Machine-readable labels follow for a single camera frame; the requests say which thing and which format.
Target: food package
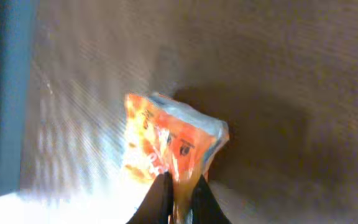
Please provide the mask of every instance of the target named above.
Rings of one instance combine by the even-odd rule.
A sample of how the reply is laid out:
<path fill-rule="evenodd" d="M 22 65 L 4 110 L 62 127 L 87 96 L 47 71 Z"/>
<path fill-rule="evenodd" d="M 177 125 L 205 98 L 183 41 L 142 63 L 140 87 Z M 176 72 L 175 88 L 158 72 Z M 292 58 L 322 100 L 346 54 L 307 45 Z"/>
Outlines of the food package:
<path fill-rule="evenodd" d="M 126 131 L 123 172 L 140 185 L 150 186 L 156 176 L 173 177 L 173 219 L 184 223 L 191 193 L 200 175 L 229 140 L 226 122 L 154 93 L 126 95 Z"/>

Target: plastic wrapper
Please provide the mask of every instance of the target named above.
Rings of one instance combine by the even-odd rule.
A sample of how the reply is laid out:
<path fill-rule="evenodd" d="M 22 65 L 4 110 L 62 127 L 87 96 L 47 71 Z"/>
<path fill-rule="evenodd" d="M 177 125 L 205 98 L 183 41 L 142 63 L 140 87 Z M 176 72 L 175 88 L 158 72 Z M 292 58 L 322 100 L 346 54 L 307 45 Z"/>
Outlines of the plastic wrapper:
<path fill-rule="evenodd" d="M 125 175 L 149 186 L 169 171 L 174 181 L 173 218 L 183 223 L 200 175 L 207 176 L 215 153 L 229 139 L 227 124 L 158 93 L 148 98 L 127 95 L 125 108 Z"/>

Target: orange packaging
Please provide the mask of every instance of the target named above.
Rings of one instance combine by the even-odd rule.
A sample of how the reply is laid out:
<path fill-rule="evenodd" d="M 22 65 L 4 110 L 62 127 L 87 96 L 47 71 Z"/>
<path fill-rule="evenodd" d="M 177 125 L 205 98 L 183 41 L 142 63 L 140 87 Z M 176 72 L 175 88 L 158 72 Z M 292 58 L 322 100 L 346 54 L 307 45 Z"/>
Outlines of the orange packaging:
<path fill-rule="evenodd" d="M 199 113 L 162 95 L 154 96 L 168 102 L 164 106 L 173 103 L 179 108 L 184 106 L 183 111 Z M 202 173 L 206 174 L 214 154 L 228 140 L 227 125 L 220 121 L 225 127 L 220 136 L 208 134 L 202 128 L 168 114 L 150 98 L 139 95 L 127 95 L 125 108 L 124 170 L 138 183 L 150 185 L 156 176 L 169 171 L 174 180 L 175 219 L 180 223 L 188 211 L 197 180 Z"/>

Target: blue door frame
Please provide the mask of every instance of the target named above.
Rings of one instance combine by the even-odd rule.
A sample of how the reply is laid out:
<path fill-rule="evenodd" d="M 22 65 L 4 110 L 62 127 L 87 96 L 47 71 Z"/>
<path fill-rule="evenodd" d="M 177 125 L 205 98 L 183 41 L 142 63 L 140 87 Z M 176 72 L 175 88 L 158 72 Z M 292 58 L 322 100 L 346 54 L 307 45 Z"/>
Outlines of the blue door frame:
<path fill-rule="evenodd" d="M 0 195 L 19 189 L 37 0 L 0 0 Z"/>

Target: textured wall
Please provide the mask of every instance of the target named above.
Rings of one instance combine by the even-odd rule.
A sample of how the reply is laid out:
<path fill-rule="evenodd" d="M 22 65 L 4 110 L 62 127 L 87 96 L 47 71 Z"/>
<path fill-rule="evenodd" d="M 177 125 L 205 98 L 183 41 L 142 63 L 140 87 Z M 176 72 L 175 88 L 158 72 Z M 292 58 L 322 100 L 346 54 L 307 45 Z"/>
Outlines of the textured wall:
<path fill-rule="evenodd" d="M 124 94 L 160 91 L 229 123 L 234 223 L 358 222 L 358 1 L 49 0 L 38 23 L 26 195 L 114 180 Z"/>

